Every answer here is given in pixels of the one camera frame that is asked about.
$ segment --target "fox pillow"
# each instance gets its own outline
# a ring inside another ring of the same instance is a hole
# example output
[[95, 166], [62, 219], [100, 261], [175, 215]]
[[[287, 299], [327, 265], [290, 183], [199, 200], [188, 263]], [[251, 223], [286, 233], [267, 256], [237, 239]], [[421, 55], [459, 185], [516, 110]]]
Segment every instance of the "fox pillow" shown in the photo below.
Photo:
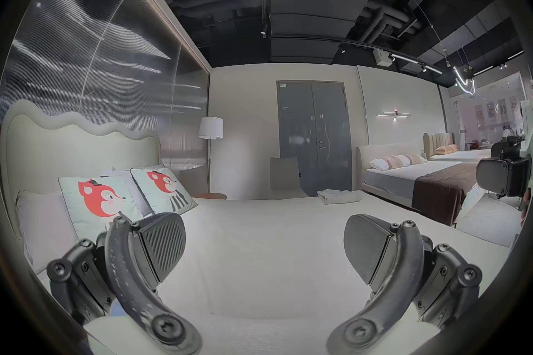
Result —
[[182, 214], [197, 206], [170, 169], [131, 169], [130, 172], [155, 214]]
[[59, 178], [59, 186], [79, 239], [95, 242], [119, 213], [142, 219], [122, 178]]

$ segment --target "beige headboard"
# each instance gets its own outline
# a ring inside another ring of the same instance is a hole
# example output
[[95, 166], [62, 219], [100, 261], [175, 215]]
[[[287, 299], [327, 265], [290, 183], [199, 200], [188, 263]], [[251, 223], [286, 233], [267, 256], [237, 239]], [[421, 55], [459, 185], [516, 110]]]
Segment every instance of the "beige headboard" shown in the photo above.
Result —
[[388, 144], [388, 145], [366, 145], [356, 147], [356, 189], [361, 189], [363, 184], [363, 170], [371, 168], [370, 161], [385, 157], [387, 155], [418, 154], [419, 149], [416, 144]]
[[448, 146], [454, 143], [453, 133], [424, 133], [424, 152], [429, 160], [435, 150], [440, 146]]
[[19, 242], [15, 208], [21, 189], [58, 191], [58, 178], [94, 177], [110, 168], [159, 164], [159, 139], [151, 130], [132, 132], [118, 123], [95, 125], [77, 112], [49, 116], [29, 100], [8, 110], [0, 131], [0, 170], [7, 213]]

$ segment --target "gray door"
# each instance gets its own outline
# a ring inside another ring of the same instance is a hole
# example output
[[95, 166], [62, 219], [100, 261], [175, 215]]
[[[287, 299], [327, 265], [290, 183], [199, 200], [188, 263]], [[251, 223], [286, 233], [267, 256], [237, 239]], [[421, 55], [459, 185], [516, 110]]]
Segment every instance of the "gray door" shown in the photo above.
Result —
[[298, 158], [300, 186], [309, 196], [352, 188], [345, 99], [343, 83], [278, 82], [280, 156]]

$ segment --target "brown bed runner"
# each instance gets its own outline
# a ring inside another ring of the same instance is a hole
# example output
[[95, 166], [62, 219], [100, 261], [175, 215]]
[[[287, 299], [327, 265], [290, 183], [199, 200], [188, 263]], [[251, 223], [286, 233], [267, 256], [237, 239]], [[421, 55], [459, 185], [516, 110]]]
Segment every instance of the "brown bed runner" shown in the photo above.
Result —
[[415, 180], [413, 209], [425, 217], [452, 225], [468, 191], [476, 184], [477, 163], [460, 163]]

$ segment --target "white bedsheet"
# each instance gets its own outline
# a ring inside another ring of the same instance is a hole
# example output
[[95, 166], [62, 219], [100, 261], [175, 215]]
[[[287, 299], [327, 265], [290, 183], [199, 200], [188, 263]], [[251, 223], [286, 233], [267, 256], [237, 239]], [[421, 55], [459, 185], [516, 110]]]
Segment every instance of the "white bedsheet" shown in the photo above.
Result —
[[490, 157], [489, 149], [474, 149], [471, 151], [457, 151], [449, 154], [432, 155], [431, 161], [462, 161], [475, 162]]
[[[344, 227], [353, 214], [414, 220], [434, 244], [449, 243], [481, 268], [481, 292], [507, 258], [508, 248], [369, 194], [362, 198], [331, 205], [317, 197], [197, 199], [198, 207], [182, 215], [187, 232], [183, 257], [158, 292], [201, 333], [200, 355], [325, 355], [331, 331], [361, 310], [370, 295], [344, 253]], [[411, 306], [398, 325], [409, 331], [396, 334], [396, 354], [409, 353], [436, 333], [416, 320]], [[119, 355], [155, 353], [128, 321], [107, 317], [86, 328]]]
[[396, 194], [406, 199], [413, 199], [415, 180], [420, 176], [433, 173], [459, 162], [433, 162], [415, 164], [392, 170], [368, 169], [363, 171], [364, 183], [374, 188], [382, 189], [390, 194]]

